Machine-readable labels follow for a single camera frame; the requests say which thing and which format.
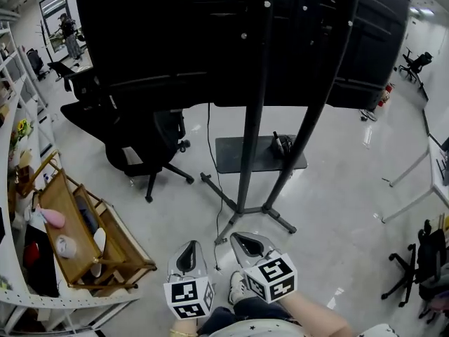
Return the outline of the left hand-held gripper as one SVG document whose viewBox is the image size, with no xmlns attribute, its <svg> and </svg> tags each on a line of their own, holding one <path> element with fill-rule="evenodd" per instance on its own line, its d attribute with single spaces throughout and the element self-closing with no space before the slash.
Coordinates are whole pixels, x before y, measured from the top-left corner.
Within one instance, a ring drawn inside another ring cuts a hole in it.
<svg viewBox="0 0 449 337">
<path fill-rule="evenodd" d="M 166 303 L 177 320 L 208 317 L 215 292 L 208 274 L 201 244 L 183 244 L 168 261 L 167 281 L 163 284 Z"/>
</svg>

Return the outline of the black television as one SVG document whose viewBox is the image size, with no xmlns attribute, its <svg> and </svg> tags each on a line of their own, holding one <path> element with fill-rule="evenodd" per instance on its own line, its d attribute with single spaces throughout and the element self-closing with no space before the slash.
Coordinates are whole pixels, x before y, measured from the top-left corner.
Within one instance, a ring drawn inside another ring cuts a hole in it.
<svg viewBox="0 0 449 337">
<path fill-rule="evenodd" d="M 328 96 L 373 107 L 387 84 L 411 0 L 76 0 L 104 92 L 161 109 L 240 107 L 255 95 L 262 17 L 272 11 L 266 106 L 308 107 L 324 85 L 337 22 L 351 33 Z"/>
</svg>

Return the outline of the person's right forearm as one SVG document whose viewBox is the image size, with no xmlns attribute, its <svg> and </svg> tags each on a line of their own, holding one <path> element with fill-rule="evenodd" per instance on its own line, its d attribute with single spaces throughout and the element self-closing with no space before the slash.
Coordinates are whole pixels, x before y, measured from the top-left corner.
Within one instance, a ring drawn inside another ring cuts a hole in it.
<svg viewBox="0 0 449 337">
<path fill-rule="evenodd" d="M 298 291 L 283 297 L 279 302 L 313 337 L 354 337 L 349 323 L 343 317 Z"/>
</svg>

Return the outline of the person's left forearm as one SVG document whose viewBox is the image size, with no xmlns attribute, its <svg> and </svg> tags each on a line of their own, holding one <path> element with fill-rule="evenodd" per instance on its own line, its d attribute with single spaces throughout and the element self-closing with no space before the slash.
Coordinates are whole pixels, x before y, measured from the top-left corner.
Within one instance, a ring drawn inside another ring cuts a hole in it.
<svg viewBox="0 0 449 337">
<path fill-rule="evenodd" d="M 198 337 L 197 319 L 175 320 L 169 337 Z"/>
</svg>

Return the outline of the white sneaker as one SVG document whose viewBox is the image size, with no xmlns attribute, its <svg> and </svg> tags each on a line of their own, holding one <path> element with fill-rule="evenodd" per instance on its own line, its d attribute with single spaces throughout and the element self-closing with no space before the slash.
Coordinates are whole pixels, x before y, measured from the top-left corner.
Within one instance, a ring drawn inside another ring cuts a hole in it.
<svg viewBox="0 0 449 337">
<path fill-rule="evenodd" d="M 243 275 L 238 270 L 234 271 L 230 277 L 228 303 L 236 305 L 239 301 L 252 298 L 253 296 L 254 294 L 247 287 Z"/>
</svg>

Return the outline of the blue jeans leg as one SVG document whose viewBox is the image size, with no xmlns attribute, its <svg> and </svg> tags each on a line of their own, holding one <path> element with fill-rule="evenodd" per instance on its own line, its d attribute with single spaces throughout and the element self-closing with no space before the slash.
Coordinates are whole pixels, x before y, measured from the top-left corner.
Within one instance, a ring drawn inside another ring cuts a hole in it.
<svg viewBox="0 0 449 337">
<path fill-rule="evenodd" d="M 220 329 L 247 319 L 288 321 L 293 320 L 293 317 L 278 303 L 268 304 L 258 297 L 250 297 L 237 302 L 233 311 L 225 307 L 215 308 L 198 330 L 198 335 L 211 335 Z"/>
</svg>

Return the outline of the white star-print shirt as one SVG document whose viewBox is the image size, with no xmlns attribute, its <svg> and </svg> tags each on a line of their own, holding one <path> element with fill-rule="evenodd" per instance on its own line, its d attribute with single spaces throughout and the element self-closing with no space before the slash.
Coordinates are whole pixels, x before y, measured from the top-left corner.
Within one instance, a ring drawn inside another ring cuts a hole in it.
<svg viewBox="0 0 449 337">
<path fill-rule="evenodd" d="M 297 324 L 280 319 L 249 319 L 216 331 L 208 337 L 313 337 Z M 399 337 L 388 324 L 378 324 L 356 337 Z"/>
</svg>

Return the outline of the black television stand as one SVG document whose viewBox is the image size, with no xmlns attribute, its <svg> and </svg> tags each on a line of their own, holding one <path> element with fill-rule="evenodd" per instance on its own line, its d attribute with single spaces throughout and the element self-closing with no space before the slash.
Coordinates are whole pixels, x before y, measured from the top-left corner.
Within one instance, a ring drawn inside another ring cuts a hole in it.
<svg viewBox="0 0 449 337">
<path fill-rule="evenodd" d="M 280 195 L 290 174 L 293 172 L 295 164 L 303 153 L 319 117 L 321 116 L 323 108 L 328 101 L 331 88 L 333 87 L 333 83 L 349 42 L 358 0 L 337 0 L 337 16 L 328 36 L 328 45 L 323 51 L 322 57 L 318 59 L 315 67 L 319 80 L 319 86 L 315 92 L 316 98 L 308 104 L 306 114 L 300 126 L 300 130 L 296 135 L 295 142 L 283 163 L 281 173 L 267 197 L 266 202 L 259 207 L 246 208 L 245 204 L 250 185 L 250 177 L 255 163 L 257 142 L 259 138 L 258 134 L 260 131 L 260 122 L 269 77 L 269 60 L 271 58 L 274 0 L 264 0 L 264 4 L 264 10 L 260 13 L 260 17 L 262 18 L 261 23 L 259 24 L 260 33 L 256 39 L 257 55 L 261 59 L 260 71 L 257 76 L 257 94 L 251 98 L 246 107 L 237 201 L 233 202 L 230 200 L 222 191 L 220 184 L 211 182 L 210 176 L 207 176 L 204 173 L 200 175 L 202 181 L 212 188 L 214 192 L 220 196 L 222 202 L 227 204 L 228 207 L 234 211 L 234 215 L 226 224 L 223 231 L 218 232 L 214 241 L 215 245 L 225 243 L 225 235 L 232 229 L 234 223 L 242 216 L 252 213 L 266 214 L 287 229 L 289 233 L 294 234 L 296 232 L 295 227 L 282 219 L 281 215 L 273 209 L 272 205 Z"/>
</svg>

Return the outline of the pink plush toy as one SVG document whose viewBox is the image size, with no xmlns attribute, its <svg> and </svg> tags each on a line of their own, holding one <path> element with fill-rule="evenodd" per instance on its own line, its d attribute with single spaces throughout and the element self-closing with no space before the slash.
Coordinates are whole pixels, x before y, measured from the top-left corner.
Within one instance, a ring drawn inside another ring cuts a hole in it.
<svg viewBox="0 0 449 337">
<path fill-rule="evenodd" d="M 42 215 L 43 219 L 54 228 L 61 229 L 65 226 L 65 216 L 53 209 L 43 209 L 37 206 L 37 211 Z"/>
</svg>

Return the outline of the black garment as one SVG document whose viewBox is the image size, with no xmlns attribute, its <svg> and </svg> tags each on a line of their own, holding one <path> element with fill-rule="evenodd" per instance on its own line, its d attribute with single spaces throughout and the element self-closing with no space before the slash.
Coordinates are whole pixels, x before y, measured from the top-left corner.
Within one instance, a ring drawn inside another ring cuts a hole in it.
<svg viewBox="0 0 449 337">
<path fill-rule="evenodd" d="M 54 253 L 45 232 L 27 226 L 25 232 L 25 246 L 31 242 L 36 242 L 39 246 L 40 259 L 32 268 L 25 269 L 27 272 L 27 283 L 40 296 L 58 298 L 58 284 L 56 281 Z"/>
</svg>

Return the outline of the small wooden box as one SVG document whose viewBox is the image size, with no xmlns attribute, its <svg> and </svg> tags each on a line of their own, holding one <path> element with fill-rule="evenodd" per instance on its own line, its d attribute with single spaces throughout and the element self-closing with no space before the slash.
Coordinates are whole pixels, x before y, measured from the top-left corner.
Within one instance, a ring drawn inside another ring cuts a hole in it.
<svg viewBox="0 0 449 337">
<path fill-rule="evenodd" d="M 30 165 L 16 169 L 15 190 L 22 197 L 27 197 L 35 191 L 34 170 Z"/>
</svg>

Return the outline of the red fire extinguisher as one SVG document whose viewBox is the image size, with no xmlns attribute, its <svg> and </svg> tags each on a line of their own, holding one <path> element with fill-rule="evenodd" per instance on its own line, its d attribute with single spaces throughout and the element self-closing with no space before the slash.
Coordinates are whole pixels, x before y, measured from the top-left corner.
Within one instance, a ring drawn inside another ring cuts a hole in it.
<svg viewBox="0 0 449 337">
<path fill-rule="evenodd" d="M 390 99 L 390 94 L 393 89 L 394 89 L 394 84 L 388 83 L 386 85 L 385 89 L 382 92 L 380 101 L 377 104 L 379 107 L 382 107 Z"/>
</svg>

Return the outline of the yellow artificial flowers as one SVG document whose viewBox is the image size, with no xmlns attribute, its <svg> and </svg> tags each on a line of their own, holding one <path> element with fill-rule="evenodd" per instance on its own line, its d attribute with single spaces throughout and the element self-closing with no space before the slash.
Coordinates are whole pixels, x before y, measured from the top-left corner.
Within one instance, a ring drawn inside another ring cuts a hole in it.
<svg viewBox="0 0 449 337">
<path fill-rule="evenodd" d="M 28 121 L 27 119 L 20 120 L 17 125 L 17 139 L 22 140 L 29 136 L 33 128 L 33 121 Z"/>
</svg>

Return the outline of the black swivel chair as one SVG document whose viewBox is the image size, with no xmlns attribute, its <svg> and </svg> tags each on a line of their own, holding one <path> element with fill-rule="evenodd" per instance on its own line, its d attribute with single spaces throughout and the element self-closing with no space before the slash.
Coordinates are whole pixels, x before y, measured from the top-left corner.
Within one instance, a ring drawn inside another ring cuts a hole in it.
<svg viewBox="0 0 449 337">
<path fill-rule="evenodd" d="M 406 72 L 406 78 L 411 82 L 416 83 L 419 79 L 419 73 L 422 71 L 422 68 L 432 62 L 433 56 L 429 52 L 424 52 L 416 59 L 412 59 L 412 51 L 409 48 L 406 49 L 407 54 L 403 54 L 403 58 L 406 61 L 406 66 L 399 65 L 397 70 L 399 73 Z"/>
</svg>

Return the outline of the black chair with bag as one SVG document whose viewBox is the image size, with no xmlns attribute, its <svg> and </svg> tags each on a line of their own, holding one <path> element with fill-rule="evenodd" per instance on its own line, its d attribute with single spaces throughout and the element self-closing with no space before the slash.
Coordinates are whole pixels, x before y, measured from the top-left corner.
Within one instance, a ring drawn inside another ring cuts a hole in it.
<svg viewBox="0 0 449 337">
<path fill-rule="evenodd" d="M 37 79 L 39 81 L 45 79 L 46 75 L 49 74 L 50 72 L 48 70 L 47 71 L 43 70 L 43 60 L 39 56 L 38 51 L 31 48 L 28 50 L 28 52 L 26 52 L 26 54 Z"/>
</svg>

